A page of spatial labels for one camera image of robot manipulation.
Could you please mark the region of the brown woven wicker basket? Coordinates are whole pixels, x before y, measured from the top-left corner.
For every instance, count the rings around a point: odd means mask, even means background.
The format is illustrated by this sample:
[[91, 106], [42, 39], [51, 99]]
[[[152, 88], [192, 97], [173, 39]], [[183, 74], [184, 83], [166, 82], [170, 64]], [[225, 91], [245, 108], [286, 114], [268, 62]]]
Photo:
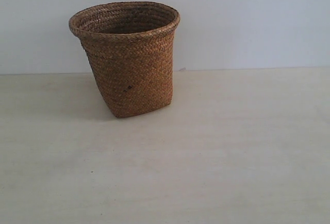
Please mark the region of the brown woven wicker basket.
[[98, 90], [117, 118], [168, 106], [179, 12], [156, 2], [115, 2], [77, 12], [69, 29], [85, 50]]

